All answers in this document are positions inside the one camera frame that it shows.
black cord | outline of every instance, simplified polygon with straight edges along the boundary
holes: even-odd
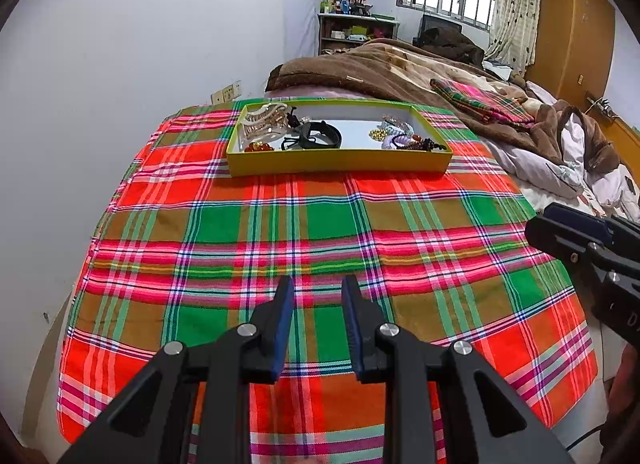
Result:
[[[580,437],[578,437],[578,439],[574,440],[571,444],[569,444],[569,446],[566,447],[566,450],[569,451],[572,448],[574,448],[575,446],[578,446],[578,444],[580,444],[587,437],[590,437],[594,433],[602,430],[603,427],[604,427],[604,424],[601,424],[601,425],[596,426],[595,428],[593,428],[593,430],[589,430],[587,433],[585,433],[584,435],[581,435]]]

yellow box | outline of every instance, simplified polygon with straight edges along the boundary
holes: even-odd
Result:
[[[226,159],[231,176],[301,173],[305,171],[428,171],[444,173],[453,152],[442,136],[411,104],[380,100],[283,100],[296,107],[299,118],[332,124],[342,135],[340,148],[319,150],[280,150],[281,139],[271,143],[273,152],[244,152],[240,121],[248,112],[258,110],[265,102],[249,104],[242,109],[228,146]],[[368,136],[368,131],[382,122],[384,115],[411,124],[416,134],[431,137],[446,150],[382,150],[382,144]]]

metal bolt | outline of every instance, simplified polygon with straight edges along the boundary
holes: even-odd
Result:
[[[164,346],[164,348],[162,348],[162,350],[164,350],[164,353],[169,356],[177,356],[180,352],[182,352],[183,348],[184,345],[179,341],[169,341]]]
[[[395,323],[383,323],[380,325],[380,333],[383,336],[389,336],[392,338],[393,336],[397,336],[400,332],[400,327]]]
[[[238,325],[236,331],[242,337],[250,338],[256,332],[258,332],[258,327],[256,327],[253,323],[242,323],[242,325]]]
[[[460,340],[453,343],[453,349],[461,356],[471,354],[474,349],[468,341]]]

bedsheet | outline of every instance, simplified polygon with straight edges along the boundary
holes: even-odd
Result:
[[[458,118],[418,107],[454,151],[444,176],[231,178],[226,143],[245,103],[167,118],[102,216],[63,343],[67,440],[163,344],[216,339],[269,300],[283,274],[296,309],[280,380],[251,387],[254,462],[380,461],[384,389],[351,373],[340,309],[350,273],[418,338],[471,341],[547,426],[577,402],[597,370],[574,288],[559,262],[527,245],[532,208]],[[434,418],[442,460],[437,404]]]

wall outlet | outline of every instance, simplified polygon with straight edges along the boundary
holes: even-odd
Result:
[[[222,103],[230,103],[242,94],[242,82],[235,81],[232,85],[227,85],[222,90],[214,92],[211,95],[211,103],[213,105],[221,105]]]

